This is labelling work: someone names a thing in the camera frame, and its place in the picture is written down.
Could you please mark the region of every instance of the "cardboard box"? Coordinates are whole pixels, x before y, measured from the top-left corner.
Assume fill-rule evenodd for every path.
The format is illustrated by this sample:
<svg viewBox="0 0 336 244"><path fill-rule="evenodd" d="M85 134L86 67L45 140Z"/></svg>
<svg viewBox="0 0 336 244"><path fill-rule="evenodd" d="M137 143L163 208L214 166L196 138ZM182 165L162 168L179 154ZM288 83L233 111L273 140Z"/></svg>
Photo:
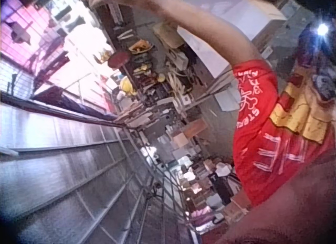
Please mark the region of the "cardboard box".
<svg viewBox="0 0 336 244"><path fill-rule="evenodd" d="M184 0L201 7L238 27L262 49L265 41L286 21L285 16L269 2L255 0ZM224 72L229 63L206 42L179 27L178 33L199 56L214 78Z"/></svg>

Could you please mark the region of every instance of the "floor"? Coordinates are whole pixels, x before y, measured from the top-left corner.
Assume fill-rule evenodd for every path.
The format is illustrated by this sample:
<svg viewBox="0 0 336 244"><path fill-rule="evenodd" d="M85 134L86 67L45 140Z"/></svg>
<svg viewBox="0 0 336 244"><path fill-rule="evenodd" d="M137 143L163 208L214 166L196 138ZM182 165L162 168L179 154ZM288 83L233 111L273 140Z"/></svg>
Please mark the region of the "floor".
<svg viewBox="0 0 336 244"><path fill-rule="evenodd" d="M273 53L268 60L278 75L278 89L281 92L286 86L294 59L293 54L297 40L305 26L313 19L313 14L299 7L290 0L282 12L289 19L274 35L268 44ZM223 112L214 97L199 105L208 129L199 136L206 149L215 155L222 155L232 159L233 135L236 127L238 111Z"/></svg>

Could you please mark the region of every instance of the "light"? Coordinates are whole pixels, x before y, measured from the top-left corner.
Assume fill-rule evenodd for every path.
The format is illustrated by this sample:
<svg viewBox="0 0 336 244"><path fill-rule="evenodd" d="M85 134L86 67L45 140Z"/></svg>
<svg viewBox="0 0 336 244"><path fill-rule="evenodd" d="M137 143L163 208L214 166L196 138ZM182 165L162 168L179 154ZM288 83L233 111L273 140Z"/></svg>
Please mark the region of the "light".
<svg viewBox="0 0 336 244"><path fill-rule="evenodd" d="M319 28L317 29L317 34L320 36L325 36L329 31L329 27L326 24L320 24Z"/></svg>

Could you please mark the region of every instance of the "yellow object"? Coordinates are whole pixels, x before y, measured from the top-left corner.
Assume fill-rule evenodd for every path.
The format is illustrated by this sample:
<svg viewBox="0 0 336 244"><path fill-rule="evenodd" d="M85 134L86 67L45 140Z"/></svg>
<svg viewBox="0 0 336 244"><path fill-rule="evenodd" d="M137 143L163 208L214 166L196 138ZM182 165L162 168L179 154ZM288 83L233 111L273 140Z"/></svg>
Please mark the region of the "yellow object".
<svg viewBox="0 0 336 244"><path fill-rule="evenodd" d="M141 54L153 48L153 45L146 40L139 40L133 46L128 48L133 54Z"/></svg>
<svg viewBox="0 0 336 244"><path fill-rule="evenodd" d="M120 89L122 91L124 91L127 94L131 94L131 95L136 95L136 91L133 89L133 85L130 82L128 77L124 77L122 78L122 80L120 81Z"/></svg>
<svg viewBox="0 0 336 244"><path fill-rule="evenodd" d="M160 73L159 76L156 79L159 83L162 83L166 80L166 76L163 73Z"/></svg>

